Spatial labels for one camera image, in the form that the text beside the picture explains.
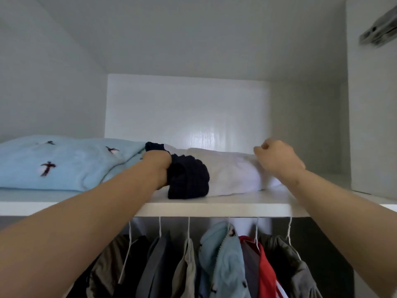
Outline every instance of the folded light blue fleece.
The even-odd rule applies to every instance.
[[[0,144],[0,187],[85,191],[142,159],[145,142],[34,135]]]
[[[232,224],[213,225],[200,240],[198,259],[201,266],[199,296],[203,298],[251,298],[243,251]]]

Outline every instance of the closet shelf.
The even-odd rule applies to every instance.
[[[350,188],[349,179],[342,175],[325,175],[324,177],[343,188]],[[77,191],[0,188],[0,216],[31,215],[78,193]],[[356,194],[397,211],[397,200],[365,193]],[[303,217],[308,214],[288,189],[280,185],[258,192],[191,200],[169,200],[167,191],[162,189],[155,192],[152,199],[136,216]]]

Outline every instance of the cabinet door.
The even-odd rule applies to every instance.
[[[395,0],[347,0],[352,189],[397,198],[397,40],[377,48],[359,35]]]

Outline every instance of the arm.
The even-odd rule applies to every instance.
[[[254,152],[380,296],[397,287],[397,213],[305,170],[292,147],[268,139]]]
[[[0,231],[0,296],[61,297],[166,184],[171,156],[150,151],[96,188]]]

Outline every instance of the folded white garment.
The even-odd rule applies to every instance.
[[[259,191],[280,185],[278,179],[262,168],[255,155],[196,148],[181,150],[170,145],[164,147],[171,154],[191,155],[204,163],[210,174],[207,197]]]

